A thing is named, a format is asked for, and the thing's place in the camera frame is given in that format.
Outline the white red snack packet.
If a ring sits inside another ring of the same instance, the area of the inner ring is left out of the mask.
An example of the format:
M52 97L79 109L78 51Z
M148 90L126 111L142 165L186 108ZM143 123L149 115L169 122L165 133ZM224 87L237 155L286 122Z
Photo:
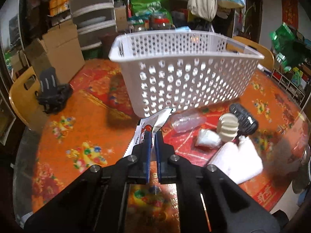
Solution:
M149 117L140 119L135 128L134 136L123 156L127 157L132 154L134 146L143 142L146 132L151 134L151 145L153 146L155 133L164 126L171 112L171 108L165 108Z

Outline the clear plastic bottle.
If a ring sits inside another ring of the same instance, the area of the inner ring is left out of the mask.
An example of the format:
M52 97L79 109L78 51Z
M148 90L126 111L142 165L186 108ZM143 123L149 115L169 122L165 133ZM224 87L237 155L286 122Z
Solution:
M206 122L206 117L198 113L189 115L175 115L171 119L171 124L176 133L185 133L193 130Z

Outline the small white plastic bag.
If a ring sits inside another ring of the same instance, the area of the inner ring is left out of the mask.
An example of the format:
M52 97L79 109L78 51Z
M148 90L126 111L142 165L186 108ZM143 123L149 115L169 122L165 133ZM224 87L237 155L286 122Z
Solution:
M220 136L210 129L200 129L198 132L196 146L216 148L221 144Z

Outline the cream ribbed soft ball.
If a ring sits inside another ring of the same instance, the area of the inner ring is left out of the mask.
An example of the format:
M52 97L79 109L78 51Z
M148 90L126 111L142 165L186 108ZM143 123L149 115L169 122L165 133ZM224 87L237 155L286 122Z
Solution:
M234 114L226 113L219 117L217 134L223 142L233 141L239 130L239 122Z

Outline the white towel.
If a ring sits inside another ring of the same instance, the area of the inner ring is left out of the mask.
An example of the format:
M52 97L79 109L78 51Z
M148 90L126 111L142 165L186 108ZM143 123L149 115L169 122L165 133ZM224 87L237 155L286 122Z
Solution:
M263 171L263 161L249 137L240 136L239 144L225 143L209 161L234 183L241 184Z

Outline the white perforated plastic basket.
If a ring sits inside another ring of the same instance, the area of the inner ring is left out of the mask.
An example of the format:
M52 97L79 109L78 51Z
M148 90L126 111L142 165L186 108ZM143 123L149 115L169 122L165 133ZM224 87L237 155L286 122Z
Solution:
M151 30L115 38L118 63L134 113L181 112L241 97L263 54L213 32Z

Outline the black mesh pouch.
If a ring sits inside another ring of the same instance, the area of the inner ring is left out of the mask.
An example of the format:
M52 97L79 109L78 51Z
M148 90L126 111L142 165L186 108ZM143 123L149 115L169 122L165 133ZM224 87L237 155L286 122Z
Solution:
M229 106L229 112L238 119L238 135L249 136L256 132L259 122L241 104L233 103Z

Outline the red lid pickle jar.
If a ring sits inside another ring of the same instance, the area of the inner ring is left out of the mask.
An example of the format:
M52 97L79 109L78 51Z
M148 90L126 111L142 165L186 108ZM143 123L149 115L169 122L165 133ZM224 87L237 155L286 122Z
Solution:
M170 30L171 22L164 14L152 14L149 26L152 30Z

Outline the brown cardboard box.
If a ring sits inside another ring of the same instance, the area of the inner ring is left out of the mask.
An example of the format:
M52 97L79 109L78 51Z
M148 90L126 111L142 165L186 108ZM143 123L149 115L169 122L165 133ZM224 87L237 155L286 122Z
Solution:
M34 39L25 53L37 76L54 67L59 84L69 83L85 64L72 20L52 27L42 39Z

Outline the green shopping bag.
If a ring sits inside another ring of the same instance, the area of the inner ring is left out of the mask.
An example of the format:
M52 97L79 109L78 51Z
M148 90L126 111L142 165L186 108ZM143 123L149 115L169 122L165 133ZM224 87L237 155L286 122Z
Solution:
M163 14L173 23L169 0L129 0L132 16Z

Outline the left wooden chair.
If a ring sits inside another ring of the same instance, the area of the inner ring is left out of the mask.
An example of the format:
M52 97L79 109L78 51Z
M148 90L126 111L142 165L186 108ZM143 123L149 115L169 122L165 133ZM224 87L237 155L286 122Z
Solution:
M10 104L18 118L27 126L34 118L36 111L39 110L36 97L40 87L34 69L29 67L10 88Z

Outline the wooden chair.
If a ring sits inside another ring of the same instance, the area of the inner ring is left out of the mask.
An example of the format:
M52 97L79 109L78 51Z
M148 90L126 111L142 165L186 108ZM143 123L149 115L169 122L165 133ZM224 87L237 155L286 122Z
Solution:
M40 87L34 69L29 67L10 88L10 104L18 118L27 126L34 118L36 111L39 110L36 97Z
M234 52L236 54L250 54L249 49L254 50L263 58L253 60L253 66L256 66L262 72L271 73L273 71L275 59L268 48L241 36L234 36L232 40L239 42L240 45L228 41L225 47L226 51Z

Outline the right wooden chair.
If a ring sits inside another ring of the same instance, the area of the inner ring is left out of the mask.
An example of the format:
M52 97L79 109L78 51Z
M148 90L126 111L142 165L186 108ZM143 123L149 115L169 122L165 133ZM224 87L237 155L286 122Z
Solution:
M275 59L268 48L241 36L234 36L232 40L239 42L240 45L228 41L225 47L226 51L234 52L236 54L250 54L249 49L254 50L263 58L253 60L253 66L256 66L262 72L271 73L273 71Z

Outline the beige canvas tote bag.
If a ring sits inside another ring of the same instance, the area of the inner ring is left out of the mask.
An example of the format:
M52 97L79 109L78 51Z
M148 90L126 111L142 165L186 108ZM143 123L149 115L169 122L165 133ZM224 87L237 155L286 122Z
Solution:
M217 0L188 0L188 10L192 15L211 22L217 13Z

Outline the grey stacked drawer tower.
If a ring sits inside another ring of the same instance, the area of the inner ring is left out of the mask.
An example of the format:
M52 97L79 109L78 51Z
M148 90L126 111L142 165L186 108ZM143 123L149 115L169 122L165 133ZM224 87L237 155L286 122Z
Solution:
M82 51L100 47L102 36L116 32L113 0L70 0L70 11Z

